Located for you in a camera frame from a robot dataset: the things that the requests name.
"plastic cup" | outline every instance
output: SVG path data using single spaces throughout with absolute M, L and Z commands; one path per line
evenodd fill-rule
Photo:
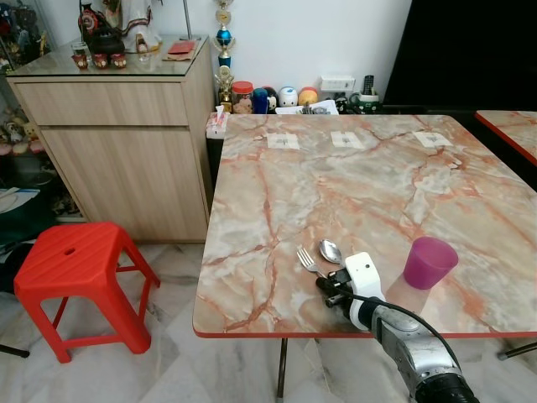
M 412 243 L 403 276 L 414 288 L 428 290 L 457 263 L 459 256 L 448 243 L 431 237 L 418 238 Z

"black cable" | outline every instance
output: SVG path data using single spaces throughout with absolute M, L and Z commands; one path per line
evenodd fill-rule
M 429 332 L 433 334 L 436 338 L 438 338 L 442 344 L 444 344 L 444 347 L 446 348 L 447 352 L 450 354 L 453 361 L 455 361 L 455 364 L 459 369 L 461 368 L 461 365 L 459 364 L 459 361 L 456 359 L 455 353 L 451 349 L 450 345 L 447 343 L 447 341 L 442 337 L 441 334 L 439 334 L 427 321 L 420 317 L 419 315 L 416 315 L 412 311 L 409 311 L 408 309 L 404 309 L 402 306 L 390 304 L 389 302 L 380 301 L 378 298 L 369 298 L 366 296 L 357 296 L 355 294 L 352 294 L 351 292 L 342 290 L 341 288 L 337 288 L 335 285 L 333 285 L 330 281 L 327 281 L 326 284 L 330 285 L 331 287 L 335 288 L 337 292 L 343 296 L 346 296 L 348 298 L 352 298 L 353 300 L 359 300 L 359 301 L 365 301 L 365 302 L 372 302 L 374 304 L 378 304 L 381 306 L 386 306 L 389 309 L 394 309 L 395 311 L 403 312 L 405 315 L 408 315 L 415 321 L 421 323 Z

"tile floor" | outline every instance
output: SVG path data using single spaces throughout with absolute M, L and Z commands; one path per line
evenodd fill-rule
M 17 300 L 0 293 L 0 343 L 31 352 L 27 359 L 0 354 L 0 402 L 274 402 L 279 340 L 207 340 L 192 332 L 203 246 L 141 250 L 162 280 L 151 292 L 146 316 L 153 336 L 150 350 L 132 355 L 122 344 L 79 348 L 70 364 L 59 364 Z M 143 277 L 118 276 L 136 304 Z M 46 301 L 44 309 L 52 315 L 58 304 Z M 67 304 L 59 331 L 74 337 L 111 330 L 92 303 L 74 299 Z M 504 344 L 525 342 L 451 342 L 482 403 L 535 401 L 537 352 L 505 362 L 495 357 Z M 373 340 L 289 340 L 285 402 L 343 401 L 405 403 L 408 392 L 394 363 Z

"spoon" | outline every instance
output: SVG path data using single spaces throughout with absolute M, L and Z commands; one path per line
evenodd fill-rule
M 343 263 L 341 251 L 330 239 L 322 239 L 319 242 L 319 250 L 321 251 L 322 257 L 328 260 L 330 263 L 339 265 Z

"blue trophy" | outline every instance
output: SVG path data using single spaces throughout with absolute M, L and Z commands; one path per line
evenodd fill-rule
M 232 15 L 226 10 L 227 6 L 233 3 L 233 0 L 215 0 L 220 9 L 216 11 L 216 21 L 220 23 L 220 29 L 218 30 L 216 37 L 213 38 L 212 43 L 220 51 L 218 55 L 218 64 L 231 67 L 232 57 L 229 51 L 235 45 L 235 38 L 232 37 L 232 33 L 229 32 L 226 25 L 232 20 Z

